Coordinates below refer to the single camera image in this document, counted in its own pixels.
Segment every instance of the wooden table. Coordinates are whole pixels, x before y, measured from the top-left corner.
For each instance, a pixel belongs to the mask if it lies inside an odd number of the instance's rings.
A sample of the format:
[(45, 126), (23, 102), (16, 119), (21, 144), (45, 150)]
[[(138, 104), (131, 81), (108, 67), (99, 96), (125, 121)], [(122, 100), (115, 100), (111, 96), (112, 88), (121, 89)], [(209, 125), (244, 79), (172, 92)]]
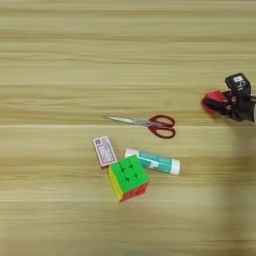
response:
[[(256, 85), (256, 1), (0, 2), (0, 255), (252, 256), (256, 129), (200, 101)], [(176, 119), (161, 140), (104, 115)], [(92, 139), (181, 160), (118, 203)]]

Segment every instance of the scissors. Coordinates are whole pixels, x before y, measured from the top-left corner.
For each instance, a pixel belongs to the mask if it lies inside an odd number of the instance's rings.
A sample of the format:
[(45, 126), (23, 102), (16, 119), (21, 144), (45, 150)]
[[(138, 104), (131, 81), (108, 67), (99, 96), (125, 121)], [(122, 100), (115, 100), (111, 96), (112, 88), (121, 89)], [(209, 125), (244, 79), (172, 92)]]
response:
[[(139, 120), (133, 118), (126, 118), (126, 117), (119, 117), (119, 116), (106, 116), (111, 120), (125, 122), (129, 124), (141, 125), (147, 127), (155, 136), (162, 138), (162, 139), (172, 139), (176, 135), (176, 131), (173, 128), (175, 125), (175, 120), (166, 115), (156, 115), (151, 117), (148, 121), (147, 120)], [(164, 118), (169, 120), (170, 122), (161, 122), (159, 121), (160, 118)], [(167, 131), (169, 135), (162, 135), (158, 131)]]

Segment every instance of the rubik's cube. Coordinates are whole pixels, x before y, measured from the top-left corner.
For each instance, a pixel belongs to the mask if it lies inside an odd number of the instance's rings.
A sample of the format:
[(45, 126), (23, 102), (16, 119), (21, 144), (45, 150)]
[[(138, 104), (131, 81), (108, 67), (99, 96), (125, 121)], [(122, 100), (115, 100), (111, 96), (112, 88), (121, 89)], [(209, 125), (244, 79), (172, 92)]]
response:
[(137, 156), (110, 165), (109, 178), (120, 202), (146, 192), (149, 176)]

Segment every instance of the glue stick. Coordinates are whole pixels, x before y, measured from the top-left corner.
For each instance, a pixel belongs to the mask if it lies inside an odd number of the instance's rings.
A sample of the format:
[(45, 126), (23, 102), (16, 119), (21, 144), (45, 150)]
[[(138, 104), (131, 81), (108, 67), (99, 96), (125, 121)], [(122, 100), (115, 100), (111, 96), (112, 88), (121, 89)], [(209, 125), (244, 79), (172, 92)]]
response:
[(179, 175), (180, 161), (172, 158), (158, 156), (145, 151), (127, 148), (125, 157), (136, 155), (143, 167), (157, 170), (164, 173)]

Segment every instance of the small box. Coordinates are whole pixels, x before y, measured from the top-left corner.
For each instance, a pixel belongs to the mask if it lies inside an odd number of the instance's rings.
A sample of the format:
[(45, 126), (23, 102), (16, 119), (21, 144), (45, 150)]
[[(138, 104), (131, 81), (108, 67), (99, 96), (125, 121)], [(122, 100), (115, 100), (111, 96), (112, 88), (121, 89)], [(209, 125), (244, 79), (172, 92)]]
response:
[(93, 140), (93, 146), (100, 162), (101, 169), (105, 169), (109, 167), (109, 165), (117, 162), (114, 149), (108, 136), (95, 138)]

